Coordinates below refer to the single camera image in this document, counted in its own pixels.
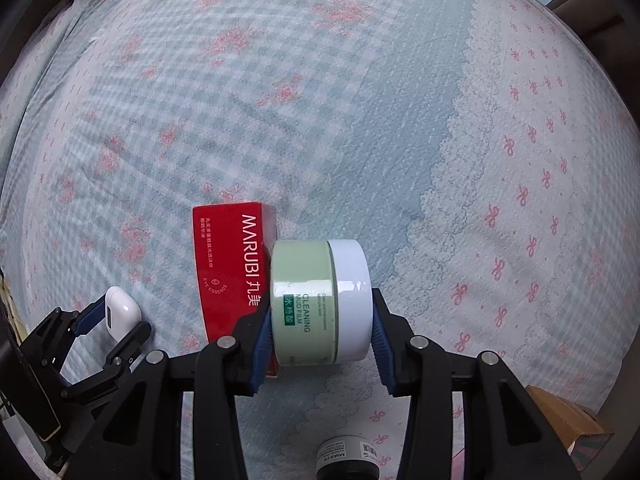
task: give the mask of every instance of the dark green label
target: dark green label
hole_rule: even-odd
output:
[[[293,294],[283,295],[282,306],[284,308],[284,326],[294,326],[296,317],[293,314]]]

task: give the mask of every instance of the brown cardboard box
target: brown cardboard box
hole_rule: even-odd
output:
[[[526,391],[560,437],[562,445],[582,471],[613,435],[589,408],[555,396],[537,386]]]

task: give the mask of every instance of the black device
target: black device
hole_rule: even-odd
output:
[[[398,480],[449,480],[453,391],[465,407],[465,480],[578,480],[560,439],[517,378],[491,351],[451,354],[414,335],[373,290],[372,346],[383,384],[410,396]],[[271,353],[268,295],[233,335],[200,352],[146,355],[88,432],[65,480],[180,479],[182,393],[194,392],[196,480],[246,480],[234,396],[252,396]]]
[[[100,372],[70,384],[60,370],[75,339],[104,319],[104,296],[82,312],[54,309],[20,345],[4,305],[0,311],[0,388],[36,434],[44,463],[59,472],[130,376],[151,325],[139,322],[107,355]]]

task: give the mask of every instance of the blue gingham pattern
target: blue gingham pattern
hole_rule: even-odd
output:
[[[638,327],[638,262],[623,249],[637,241],[637,129],[531,0],[88,0],[23,101],[0,264],[29,329],[118,284],[154,326],[149,348],[200,348],[191,208],[237,200],[276,206],[281,238],[356,238],[417,332],[501,351],[522,381],[594,408]],[[112,347],[96,328],[66,376],[96,372]],[[187,396],[185,478],[190,417]],[[379,440],[392,476],[406,404],[369,356],[284,369],[239,418],[251,478],[311,478],[319,444],[341,433]]]

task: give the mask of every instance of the blue gripper pad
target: blue gripper pad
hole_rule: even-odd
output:
[[[249,380],[249,386],[251,390],[256,394],[258,388],[264,382],[264,378],[267,375],[267,368],[269,367],[269,359],[271,358],[271,351],[273,350],[273,333],[271,332],[271,309],[267,309],[267,313],[264,315],[260,332],[258,332],[258,338],[255,341],[254,353],[252,354],[252,370],[251,379]]]
[[[378,308],[373,307],[373,329],[371,331],[371,347],[376,357],[380,381],[386,386],[386,390],[393,395],[396,390],[396,369],[394,366],[394,353],[391,350],[389,339],[382,325]]]
[[[89,313],[76,323],[76,336],[87,335],[104,319],[104,296],[87,308],[91,309]]]

